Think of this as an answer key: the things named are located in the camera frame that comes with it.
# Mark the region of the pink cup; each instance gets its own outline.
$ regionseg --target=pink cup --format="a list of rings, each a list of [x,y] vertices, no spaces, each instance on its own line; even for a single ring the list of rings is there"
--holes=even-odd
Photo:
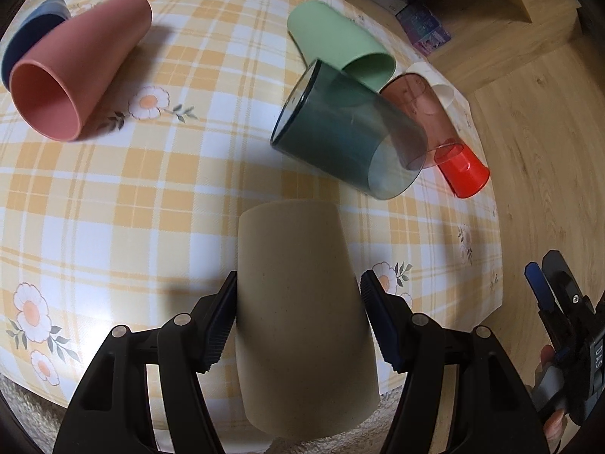
[[[77,138],[151,16],[147,0],[107,0],[48,33],[10,75],[23,119],[53,140]]]

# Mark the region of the gray leaf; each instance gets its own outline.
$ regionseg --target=gray leaf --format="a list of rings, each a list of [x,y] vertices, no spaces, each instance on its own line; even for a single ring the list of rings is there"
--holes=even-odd
[[[75,353],[74,350],[69,350],[69,348],[65,348],[67,354],[72,357],[76,362],[80,363],[80,359],[78,358],[78,354]]]
[[[57,354],[59,355],[59,358],[65,362],[65,355],[63,354],[63,350],[61,349],[60,346],[57,345]]]

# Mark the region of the table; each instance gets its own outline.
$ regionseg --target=table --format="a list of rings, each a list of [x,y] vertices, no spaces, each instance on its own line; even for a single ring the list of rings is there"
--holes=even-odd
[[[44,0],[27,0],[0,47]],[[73,14],[102,0],[66,0]],[[501,304],[501,247],[491,182],[459,200],[437,169],[377,201],[272,150],[268,139],[305,66],[286,30],[305,0],[149,0],[153,25],[89,121],[57,143],[21,119],[0,89],[0,372],[66,406],[111,327],[163,324],[216,292],[236,268],[237,221],[283,198],[340,207],[356,274],[443,326],[469,330]],[[342,0],[397,59],[422,59]],[[485,160],[467,101],[449,107]],[[380,390],[401,384],[377,351]],[[223,437],[250,431],[234,342],[200,377]],[[156,370],[150,402],[165,427]]]

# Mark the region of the dark teal transparent cup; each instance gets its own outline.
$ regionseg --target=dark teal transparent cup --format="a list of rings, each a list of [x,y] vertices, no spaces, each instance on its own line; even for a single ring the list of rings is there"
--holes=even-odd
[[[427,135],[421,126],[320,60],[292,90],[271,145],[378,200],[409,188],[427,157]]]

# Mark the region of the hand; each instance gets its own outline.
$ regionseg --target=hand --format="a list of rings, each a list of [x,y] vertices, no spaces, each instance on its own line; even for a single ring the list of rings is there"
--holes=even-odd
[[[536,382],[542,374],[544,366],[553,362],[554,359],[555,349],[552,346],[546,345],[542,348],[542,351],[540,352],[540,365],[538,365],[538,368],[535,371]],[[563,437],[563,432],[565,432],[565,427],[567,427],[567,422],[565,410],[557,410],[548,420],[546,420],[546,423],[544,424],[544,435],[546,435],[546,441],[548,441],[548,447],[551,452],[557,450],[561,438]]]

